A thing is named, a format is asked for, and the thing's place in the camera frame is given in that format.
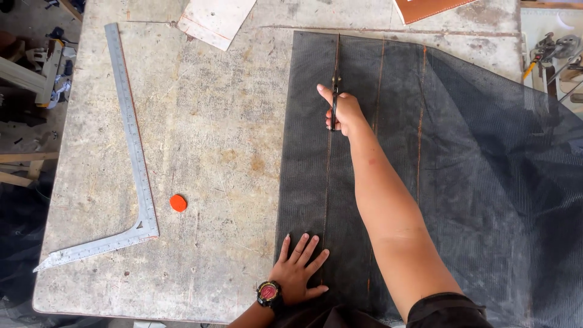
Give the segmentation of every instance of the scissors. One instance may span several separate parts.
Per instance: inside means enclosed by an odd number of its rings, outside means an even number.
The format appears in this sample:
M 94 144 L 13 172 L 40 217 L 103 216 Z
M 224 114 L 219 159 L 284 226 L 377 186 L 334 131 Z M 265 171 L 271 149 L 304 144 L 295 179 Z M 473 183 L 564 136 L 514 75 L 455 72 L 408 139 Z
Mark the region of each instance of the scissors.
M 340 49 L 340 34 L 338 34 L 338 42 L 336 46 L 336 65 L 334 67 L 334 75 L 332 76 L 332 115 L 330 116 L 330 131 L 336 131 L 336 102 L 338 101 L 338 83 L 342 80 L 338 76 L 338 57 Z

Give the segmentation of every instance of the hand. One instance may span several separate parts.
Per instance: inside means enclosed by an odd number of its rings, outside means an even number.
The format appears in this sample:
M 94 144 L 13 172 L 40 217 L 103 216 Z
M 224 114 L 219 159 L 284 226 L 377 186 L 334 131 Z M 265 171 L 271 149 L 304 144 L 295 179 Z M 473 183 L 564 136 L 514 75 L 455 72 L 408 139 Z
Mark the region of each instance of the hand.
M 308 246 L 305 247 L 309 237 L 310 236 L 307 233 L 302 235 L 296 248 L 288 259 L 287 251 L 289 250 L 291 242 L 290 235 L 288 234 L 283 240 L 282 252 L 279 255 L 279 260 L 275 263 L 275 266 L 269 273 L 268 280 L 275 280 L 282 287 L 283 302 L 286 305 L 302 303 L 311 298 L 316 298 L 328 291 L 328 287 L 324 285 L 310 289 L 307 289 L 306 287 L 308 279 L 318 271 L 330 254 L 329 250 L 323 250 L 322 253 L 320 253 L 320 255 L 318 255 L 318 257 L 306 267 L 305 264 L 308 263 L 319 240 L 318 236 L 314 236 Z
M 332 91 L 321 84 L 317 86 L 317 89 L 318 93 L 332 106 Z M 326 117 L 326 126 L 330 129 L 332 109 L 326 112 Z M 335 129 L 342 130 L 342 134 L 348 137 L 350 130 L 361 123 L 368 125 L 356 97 L 346 92 L 339 94 L 336 100 Z

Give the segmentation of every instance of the worn table surface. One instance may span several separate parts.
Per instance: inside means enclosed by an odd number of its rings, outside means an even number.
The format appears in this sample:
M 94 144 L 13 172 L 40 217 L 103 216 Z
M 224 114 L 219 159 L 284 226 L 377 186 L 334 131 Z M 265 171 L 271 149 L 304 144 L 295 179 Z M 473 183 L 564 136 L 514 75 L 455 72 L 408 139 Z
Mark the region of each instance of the worn table surface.
M 403 26 L 392 1 L 257 0 L 226 52 L 173 27 L 186 4 L 87 2 L 41 259 L 137 216 L 103 29 L 111 22 L 161 235 L 39 272 L 37 311 L 226 323 L 253 302 L 273 260 L 294 29 L 423 43 L 520 79 L 518 1 L 478 0 Z M 188 201 L 182 213 L 168 203 L 176 193 Z

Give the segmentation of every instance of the black mesh fabric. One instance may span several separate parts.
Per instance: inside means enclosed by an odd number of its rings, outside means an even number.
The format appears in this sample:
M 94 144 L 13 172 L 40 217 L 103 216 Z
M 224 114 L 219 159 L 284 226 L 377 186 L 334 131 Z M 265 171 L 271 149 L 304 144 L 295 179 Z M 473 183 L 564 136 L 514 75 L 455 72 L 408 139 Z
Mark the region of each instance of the black mesh fabric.
M 326 300 L 400 320 L 354 199 L 348 139 L 325 128 L 337 34 L 295 32 L 276 254 L 287 233 L 331 253 Z M 340 36 L 358 98 L 464 293 L 495 327 L 581 327 L 583 121 L 556 99 L 420 44 Z

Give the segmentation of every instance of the wristwatch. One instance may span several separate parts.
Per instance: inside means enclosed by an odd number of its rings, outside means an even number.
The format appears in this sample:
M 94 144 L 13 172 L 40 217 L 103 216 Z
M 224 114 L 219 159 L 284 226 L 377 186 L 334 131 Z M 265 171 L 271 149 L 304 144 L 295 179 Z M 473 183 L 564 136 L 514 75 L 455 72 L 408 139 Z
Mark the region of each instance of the wristwatch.
M 282 297 L 282 287 L 275 281 L 265 281 L 257 288 L 257 302 L 261 306 L 270 307 L 275 316 L 279 316 L 285 307 Z

